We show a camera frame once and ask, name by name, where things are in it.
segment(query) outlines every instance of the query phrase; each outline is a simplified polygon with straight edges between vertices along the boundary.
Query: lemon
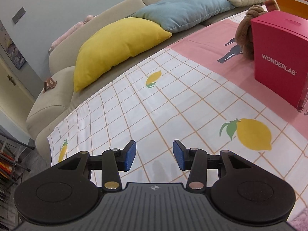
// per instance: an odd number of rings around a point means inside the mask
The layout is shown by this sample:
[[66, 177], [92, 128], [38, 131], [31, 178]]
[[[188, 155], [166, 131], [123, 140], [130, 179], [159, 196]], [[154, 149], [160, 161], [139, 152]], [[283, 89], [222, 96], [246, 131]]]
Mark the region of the lemon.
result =
[[63, 158], [64, 158], [64, 155], [66, 153], [66, 150], [67, 150], [67, 140], [64, 140], [64, 143], [63, 143], [63, 146], [62, 146], [62, 149], [60, 151], [60, 155], [59, 155], [59, 159], [58, 159], [58, 162], [62, 162]]
[[272, 149], [271, 131], [262, 122], [246, 118], [240, 120], [236, 119], [229, 123], [224, 123], [219, 131], [219, 136], [225, 127], [227, 127], [226, 131], [231, 140], [236, 131], [240, 142], [251, 150]]
[[153, 88], [156, 81], [161, 77], [161, 70], [157, 71], [153, 74], [151, 74], [148, 78], [147, 81], [145, 82], [145, 85], [147, 88]]

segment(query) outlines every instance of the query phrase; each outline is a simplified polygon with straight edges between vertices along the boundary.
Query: logo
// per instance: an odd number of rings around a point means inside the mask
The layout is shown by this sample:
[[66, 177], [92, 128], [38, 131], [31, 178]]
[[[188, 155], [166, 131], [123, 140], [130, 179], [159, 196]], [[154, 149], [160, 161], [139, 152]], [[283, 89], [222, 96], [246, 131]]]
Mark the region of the logo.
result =
[[288, 69], [287, 65], [284, 65], [283, 63], [281, 63], [281, 62], [279, 62], [279, 61], [277, 61], [277, 60], [275, 60], [275, 59], [273, 59], [273, 58], [271, 58], [271, 57], [269, 57], [267, 55], [262, 54], [262, 58], [264, 60], [267, 60], [267, 61], [275, 64], [276, 66], [282, 68], [286, 72], [289, 72], [291, 75], [296, 75], [296, 73], [297, 73], [295, 70], [293, 70], [291, 68]]
[[149, 88], [155, 87], [155, 83], [157, 80], [161, 77], [161, 70], [151, 74], [148, 78], [147, 81], [145, 82], [145, 86]]
[[154, 191], [155, 191], [155, 190], [158, 190], [159, 188], [160, 188], [160, 187], [159, 187], [159, 186], [156, 186], [156, 185], [154, 185], [154, 186], [151, 187], [151, 189], [153, 189]]

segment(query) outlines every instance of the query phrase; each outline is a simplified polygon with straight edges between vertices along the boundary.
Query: beige sofa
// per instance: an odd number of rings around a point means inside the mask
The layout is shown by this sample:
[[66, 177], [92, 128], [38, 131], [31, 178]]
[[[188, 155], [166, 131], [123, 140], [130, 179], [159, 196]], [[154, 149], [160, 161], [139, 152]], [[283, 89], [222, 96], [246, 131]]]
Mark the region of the beige sofa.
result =
[[218, 14], [189, 30], [174, 33], [168, 40], [113, 67], [87, 88], [78, 93], [74, 93], [73, 73], [81, 45], [102, 27], [125, 18], [137, 10], [158, 1], [160, 0], [125, 0], [89, 21], [84, 27], [64, 40], [50, 54], [50, 73], [52, 74], [52, 78], [58, 83], [54, 89], [48, 90], [46, 93], [41, 92], [27, 118], [27, 128], [31, 137], [36, 141], [37, 150], [48, 162], [51, 162], [51, 154], [47, 137], [83, 101], [91, 97], [126, 70], [157, 51], [209, 24], [248, 9], [247, 7], [235, 8], [231, 11]]

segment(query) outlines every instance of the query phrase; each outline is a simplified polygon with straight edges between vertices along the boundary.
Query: blue pillow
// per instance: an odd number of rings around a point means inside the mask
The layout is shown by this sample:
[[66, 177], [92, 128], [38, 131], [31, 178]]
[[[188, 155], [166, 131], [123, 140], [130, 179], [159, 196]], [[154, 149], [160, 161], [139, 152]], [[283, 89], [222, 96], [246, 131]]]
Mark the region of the blue pillow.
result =
[[134, 17], [156, 22], [176, 33], [233, 8], [227, 0], [161, 0], [138, 10]]

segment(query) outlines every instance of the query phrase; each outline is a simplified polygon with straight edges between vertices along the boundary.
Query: green leaf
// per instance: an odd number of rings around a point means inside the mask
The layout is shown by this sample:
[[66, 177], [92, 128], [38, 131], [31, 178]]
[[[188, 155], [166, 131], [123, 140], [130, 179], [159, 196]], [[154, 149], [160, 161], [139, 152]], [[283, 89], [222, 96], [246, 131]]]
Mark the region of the green leaf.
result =
[[147, 86], [148, 89], [149, 89], [149, 88], [153, 88], [154, 85], [155, 85], [155, 83], [156, 83], [156, 82], [152, 82], [152, 83], [150, 83], [150, 84], [148, 84], [148, 85], [146, 85], [146, 86]]
[[221, 126], [221, 128], [220, 128], [220, 130], [219, 130], [219, 136], [221, 136], [221, 133], [222, 133], [222, 131], [223, 131], [224, 127], [226, 127], [226, 126], [228, 126], [228, 125], [229, 125], [229, 123], [228, 123], [228, 122], [226, 122], [226, 123], [222, 124], [222, 126]]
[[238, 122], [238, 119], [230, 122], [227, 126], [227, 134], [228, 134], [228, 136], [230, 137], [231, 140], [232, 140], [232, 137], [233, 137], [236, 129], [238, 128], [237, 124], [236, 124], [237, 122]]

